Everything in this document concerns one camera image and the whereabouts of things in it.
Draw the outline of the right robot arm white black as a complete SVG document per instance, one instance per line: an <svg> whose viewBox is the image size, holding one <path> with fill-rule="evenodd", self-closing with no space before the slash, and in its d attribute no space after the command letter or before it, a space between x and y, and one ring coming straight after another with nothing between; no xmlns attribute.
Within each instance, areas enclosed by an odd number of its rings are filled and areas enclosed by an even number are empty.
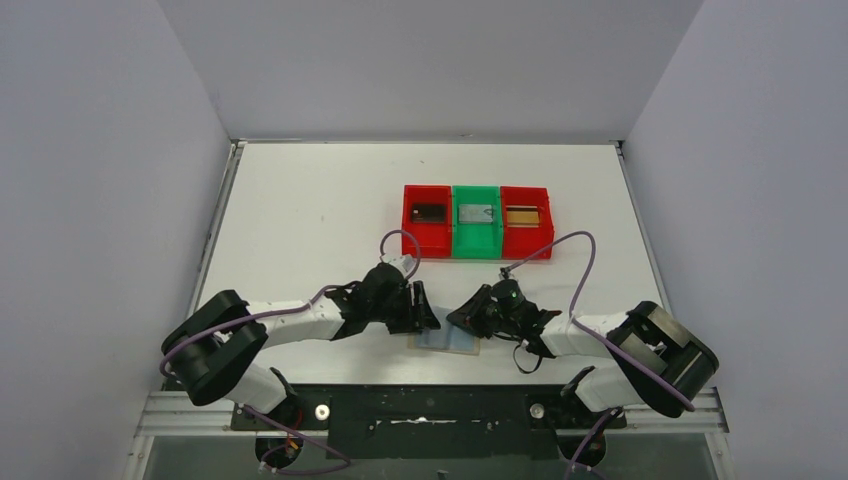
<svg viewBox="0 0 848 480"><path fill-rule="evenodd" d="M716 354L663 307L642 301L607 315L569 316L528 300L514 279L483 285L448 322L478 337L504 336L543 359L593 357L563 389L571 424L590 425L602 411L646 405L678 418L718 371Z"/></svg>

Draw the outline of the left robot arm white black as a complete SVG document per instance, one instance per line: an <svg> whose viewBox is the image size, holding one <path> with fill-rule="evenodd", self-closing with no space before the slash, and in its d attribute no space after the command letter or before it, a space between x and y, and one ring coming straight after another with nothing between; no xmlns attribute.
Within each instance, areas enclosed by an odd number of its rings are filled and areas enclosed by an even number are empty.
<svg viewBox="0 0 848 480"><path fill-rule="evenodd" d="M195 406L221 399L256 411L273 427L295 416L283 375L258 354L307 340L338 341L371 323L389 334L438 330L422 281L399 263L380 262L361 280L322 287L306 301L251 303L234 290L215 294L163 341L160 372L183 386Z"/></svg>

